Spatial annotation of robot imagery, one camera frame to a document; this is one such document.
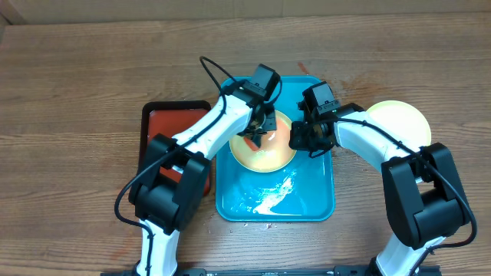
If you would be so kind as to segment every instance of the wood grain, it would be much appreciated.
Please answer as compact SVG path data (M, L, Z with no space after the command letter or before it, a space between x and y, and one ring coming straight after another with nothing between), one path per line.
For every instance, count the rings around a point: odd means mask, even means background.
M451 148L479 223L471 246L439 251L427 264L445 275L488 275L490 32L488 13L7 26L0 271L96 275L139 259L140 230L112 210L136 172L141 108L152 100L214 104L203 54L234 75L258 63L282 75L308 72L343 103L403 100L421 110L433 141ZM333 162L337 206L327 221L226 222L212 192L182 234L179 262L215 270L367 264L390 235L381 177L347 150L335 149Z

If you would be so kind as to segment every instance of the table top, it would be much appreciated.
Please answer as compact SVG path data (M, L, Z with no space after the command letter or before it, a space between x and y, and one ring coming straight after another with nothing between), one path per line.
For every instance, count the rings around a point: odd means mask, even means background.
M155 100L214 104L198 62L205 55L234 75L258 63L314 75L344 104L418 108L433 141L451 149L479 223L472 245L438 251L426 264L445 275L488 274L490 33L490 13L8 26L0 44L0 271L96 275L139 259L141 232L117 221L113 204L137 170L141 109ZM327 221L227 222L212 191L181 235L178 261L214 270L367 264L391 233L381 176L347 150L333 149L333 163L337 205ZM133 217L132 205L121 208Z

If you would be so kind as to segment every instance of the dark red surface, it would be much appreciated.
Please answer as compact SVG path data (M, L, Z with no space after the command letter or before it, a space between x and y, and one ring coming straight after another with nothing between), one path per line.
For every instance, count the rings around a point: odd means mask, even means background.
M148 120L148 143L158 134L162 133L167 137L182 133L199 121L208 110L155 110L150 113ZM181 174L164 168L160 168L160 173L179 182ZM203 195L209 192L209 175L205 184Z

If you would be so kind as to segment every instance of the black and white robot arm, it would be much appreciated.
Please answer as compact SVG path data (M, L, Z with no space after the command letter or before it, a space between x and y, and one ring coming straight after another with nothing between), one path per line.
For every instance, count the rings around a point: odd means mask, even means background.
M148 275L148 268L153 276L171 276L176 272L179 234L196 212L203 194L209 161L232 136L237 133L252 133L254 136L257 129L264 127L266 118L271 119L267 114L271 110L265 111L264 103L270 98L279 76L264 66L260 66L256 74L262 75L256 78L257 82L253 78L250 83L234 83L228 87L226 112L219 122L198 137L195 143L161 165L183 174L179 185L161 175L158 166L149 170L132 187L130 202L135 205L135 215L154 234L149 265L149 238L143 231L142 255L137 266L140 276ZM223 104L220 98L204 118L172 139L156 136L147 148L143 167L149 166L203 130L222 112ZM391 133L373 121L359 106L348 104L341 107L332 97L326 83L305 91L304 101L299 107L305 112L305 119L292 124L291 148L313 153L341 146L358 154L383 176L387 218L394 234L385 249L372 260L373 275L409 275L427 248L438 245L469 221L451 191L437 179L432 179L406 150L379 131L367 127L367 124L377 126L414 152L420 153L438 170L449 170L446 177L452 180L456 191L465 198L450 151L446 147L441 144L420 147L422 145L413 145L411 141L397 137L396 133ZM417 183L431 180L435 181L435 189L420 195Z

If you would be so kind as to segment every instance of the blue tray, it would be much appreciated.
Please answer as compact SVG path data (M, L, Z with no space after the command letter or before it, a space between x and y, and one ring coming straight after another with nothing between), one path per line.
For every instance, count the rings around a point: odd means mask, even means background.
M297 102L302 91L321 82L311 76L282 77L283 91L275 109L290 120L302 120ZM231 84L228 79L222 86ZM278 93L276 88L272 98ZM334 211L331 152L311 159L297 151L293 160L275 172L244 168L227 143L216 155L216 209L229 221L318 222Z

